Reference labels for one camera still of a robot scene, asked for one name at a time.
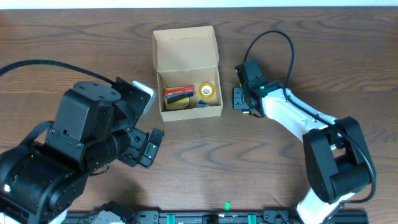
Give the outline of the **yellow adhesive tape roll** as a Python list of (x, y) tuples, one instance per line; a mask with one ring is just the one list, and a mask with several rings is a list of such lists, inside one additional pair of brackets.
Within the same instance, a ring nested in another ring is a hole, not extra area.
[(198, 93), (202, 100), (211, 100), (215, 95), (215, 86), (210, 82), (202, 83)]

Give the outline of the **white blue staples box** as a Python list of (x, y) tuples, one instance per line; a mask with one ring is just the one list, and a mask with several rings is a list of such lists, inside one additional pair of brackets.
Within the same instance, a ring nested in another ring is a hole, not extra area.
[(209, 107), (209, 104), (207, 102), (205, 102), (204, 100), (200, 100), (196, 106), (196, 108), (207, 108)]

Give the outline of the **red black stapler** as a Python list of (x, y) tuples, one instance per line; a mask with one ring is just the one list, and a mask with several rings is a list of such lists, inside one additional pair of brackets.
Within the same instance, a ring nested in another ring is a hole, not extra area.
[(174, 103), (176, 101), (193, 96), (194, 90), (195, 90), (194, 86), (185, 86), (185, 87), (174, 88), (172, 90), (166, 90), (164, 92), (164, 98), (167, 103)]

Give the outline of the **cardboard box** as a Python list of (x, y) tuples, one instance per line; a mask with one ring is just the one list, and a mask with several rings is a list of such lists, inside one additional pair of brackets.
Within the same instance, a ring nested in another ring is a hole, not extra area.
[[(189, 27), (153, 31), (153, 64), (157, 74), (159, 110), (163, 121), (221, 116), (223, 99), (218, 70), (219, 54), (213, 26)], [(201, 100), (199, 86), (210, 82), (215, 95), (207, 108), (196, 108)], [(174, 88), (194, 86), (190, 104), (184, 110), (165, 110), (164, 92)]]

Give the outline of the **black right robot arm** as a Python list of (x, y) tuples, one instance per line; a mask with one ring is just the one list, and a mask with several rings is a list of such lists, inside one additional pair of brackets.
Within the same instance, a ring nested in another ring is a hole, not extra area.
[(269, 82), (257, 61), (235, 67), (240, 86), (233, 90), (233, 108), (283, 125), (303, 143), (311, 189), (296, 206), (293, 222), (329, 223), (351, 197), (371, 186), (376, 171), (359, 123), (337, 119), (299, 100), (281, 82)]

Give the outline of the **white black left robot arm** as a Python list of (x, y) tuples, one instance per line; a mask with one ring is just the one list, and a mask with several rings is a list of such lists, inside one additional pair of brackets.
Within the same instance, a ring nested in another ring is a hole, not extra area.
[(122, 79), (67, 90), (54, 121), (1, 154), (1, 222), (60, 223), (87, 180), (113, 161), (150, 167), (164, 132), (145, 133), (136, 123), (154, 98), (148, 86)]

